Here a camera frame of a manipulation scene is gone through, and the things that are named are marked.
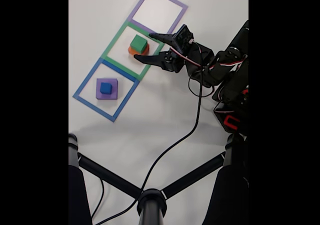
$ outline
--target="blue square outline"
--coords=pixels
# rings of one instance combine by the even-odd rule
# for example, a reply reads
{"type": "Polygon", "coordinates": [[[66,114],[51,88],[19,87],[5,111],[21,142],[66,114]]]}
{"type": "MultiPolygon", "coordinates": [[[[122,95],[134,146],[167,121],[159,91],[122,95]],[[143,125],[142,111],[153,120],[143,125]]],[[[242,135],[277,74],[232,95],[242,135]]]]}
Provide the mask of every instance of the blue square outline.
{"type": "Polygon", "coordinates": [[[110,63],[100,57],[98,59],[98,61],[96,61],[96,63],[94,64],[91,71],[85,77],[85,79],[83,80],[83,82],[81,83],[79,88],[75,91],[75,93],[73,94],[72,97],[77,99],[82,104],[86,105],[87,107],[91,108],[92,110],[96,111],[98,114],[104,116],[105,118],[109,119],[111,122],[114,123],[115,120],[117,119],[117,117],[119,116],[120,112],[122,111],[122,109],[125,107],[126,103],[128,102],[129,98],[131,97],[132,93],[136,90],[139,82],[140,81],[138,79],[136,79],[135,77],[131,76],[130,74],[128,74],[125,71],[118,68],[117,66],[113,65],[112,63],[110,63]],[[86,86],[86,84],[88,83],[88,81],[90,80],[92,75],[95,73],[97,68],[100,66],[100,64],[106,65],[107,67],[111,68],[112,70],[116,71],[117,73],[121,74],[122,76],[124,76],[125,78],[127,78],[133,82],[131,89],[129,90],[127,95],[124,97],[123,101],[121,102],[120,106],[117,108],[117,110],[115,111],[113,116],[108,114],[107,112],[101,110],[100,108],[98,108],[97,106],[93,105],[92,103],[88,102],[87,100],[83,99],[80,96],[81,91],[84,89],[84,87],[86,86]]]}

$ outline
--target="blue cube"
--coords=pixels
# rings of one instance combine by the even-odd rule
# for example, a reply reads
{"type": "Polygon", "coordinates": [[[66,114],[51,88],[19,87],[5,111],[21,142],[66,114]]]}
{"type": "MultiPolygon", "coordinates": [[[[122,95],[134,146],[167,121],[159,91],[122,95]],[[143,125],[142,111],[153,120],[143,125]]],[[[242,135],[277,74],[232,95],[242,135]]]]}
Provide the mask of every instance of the blue cube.
{"type": "Polygon", "coordinates": [[[100,86],[100,93],[102,94],[111,94],[112,85],[108,82],[102,82],[100,86]]]}

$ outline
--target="orange square block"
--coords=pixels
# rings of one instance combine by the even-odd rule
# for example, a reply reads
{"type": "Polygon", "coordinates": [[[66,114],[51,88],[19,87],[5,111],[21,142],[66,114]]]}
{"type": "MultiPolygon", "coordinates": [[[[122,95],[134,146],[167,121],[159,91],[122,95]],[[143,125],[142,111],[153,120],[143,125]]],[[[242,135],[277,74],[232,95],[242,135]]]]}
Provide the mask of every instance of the orange square block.
{"type": "Polygon", "coordinates": [[[131,46],[128,48],[128,51],[129,51],[129,53],[130,53],[131,55],[136,55],[136,54],[138,54],[138,55],[147,55],[148,52],[149,52],[149,48],[150,48],[150,45],[149,45],[149,43],[148,43],[142,53],[134,50],[131,46]]]}

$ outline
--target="purple square outline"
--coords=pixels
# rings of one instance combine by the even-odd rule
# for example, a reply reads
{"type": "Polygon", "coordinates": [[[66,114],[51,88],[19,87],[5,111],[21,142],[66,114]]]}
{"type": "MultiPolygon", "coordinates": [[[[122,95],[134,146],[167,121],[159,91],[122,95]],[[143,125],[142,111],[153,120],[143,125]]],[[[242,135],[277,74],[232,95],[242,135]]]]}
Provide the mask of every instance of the purple square outline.
{"type": "Polygon", "coordinates": [[[100,100],[118,99],[118,80],[116,78],[97,78],[95,98],[100,100]],[[109,83],[112,85],[111,94],[103,94],[100,92],[101,83],[109,83]]]}
{"type": "MultiPolygon", "coordinates": [[[[148,33],[155,33],[155,31],[151,30],[150,28],[147,28],[146,26],[142,25],[141,23],[135,21],[133,19],[134,15],[136,14],[136,12],[138,11],[138,9],[140,8],[140,6],[142,5],[142,3],[144,2],[145,0],[139,0],[139,2],[137,3],[137,5],[134,7],[134,9],[132,10],[132,12],[130,13],[130,15],[128,16],[127,20],[138,26],[139,28],[147,31],[148,33]]],[[[169,28],[169,30],[167,31],[167,34],[171,34],[175,27],[178,25],[179,21],[181,20],[181,18],[183,17],[183,15],[185,14],[188,6],[185,5],[184,3],[178,1],[178,0],[169,0],[171,2],[173,2],[174,4],[177,4],[178,6],[182,7],[182,10],[181,12],[179,13],[179,15],[176,17],[175,21],[173,22],[173,24],[171,25],[171,27],[169,28]]]]}

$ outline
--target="white table surface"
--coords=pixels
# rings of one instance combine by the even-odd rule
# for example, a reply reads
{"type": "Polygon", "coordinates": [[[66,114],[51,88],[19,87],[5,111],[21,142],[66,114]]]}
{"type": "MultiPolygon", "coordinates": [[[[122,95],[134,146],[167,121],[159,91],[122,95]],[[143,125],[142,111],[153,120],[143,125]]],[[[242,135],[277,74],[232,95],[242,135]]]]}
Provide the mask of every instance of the white table surface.
{"type": "MultiPolygon", "coordinates": [[[[69,0],[69,133],[79,151],[141,187],[154,160],[194,126],[198,98],[188,90],[188,75],[151,67],[115,123],[72,98],[139,0],[69,0]]],[[[179,0],[189,7],[176,30],[187,24],[195,40],[214,53],[224,50],[249,19],[249,0],[179,0]]],[[[191,84],[194,91],[197,82],[191,84]]],[[[202,99],[207,108],[215,102],[202,99]]],[[[201,109],[197,130],[155,166],[146,189],[163,189],[224,151],[228,134],[214,115],[201,109]]],[[[91,212],[102,192],[100,180],[82,169],[91,212]]],[[[215,171],[167,200],[165,225],[200,225],[208,209],[215,171]]],[[[93,224],[127,208],[133,198],[105,184],[105,195],[93,224]]],[[[135,205],[106,223],[138,225],[135,205]]]]}

